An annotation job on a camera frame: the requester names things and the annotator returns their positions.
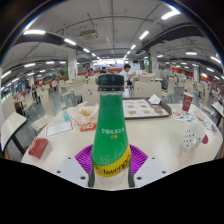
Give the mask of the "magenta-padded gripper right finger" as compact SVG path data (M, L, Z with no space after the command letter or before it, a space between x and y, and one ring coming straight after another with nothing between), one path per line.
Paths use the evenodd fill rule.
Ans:
M131 160L128 171L128 184L130 188L143 187L169 174L155 157L149 157L133 145L130 146L130 149Z

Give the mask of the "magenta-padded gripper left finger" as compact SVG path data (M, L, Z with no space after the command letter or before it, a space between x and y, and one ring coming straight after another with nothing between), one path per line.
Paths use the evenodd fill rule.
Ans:
M91 152L92 146L89 145L74 157L67 157L57 168L55 174L79 186L93 187L95 175Z

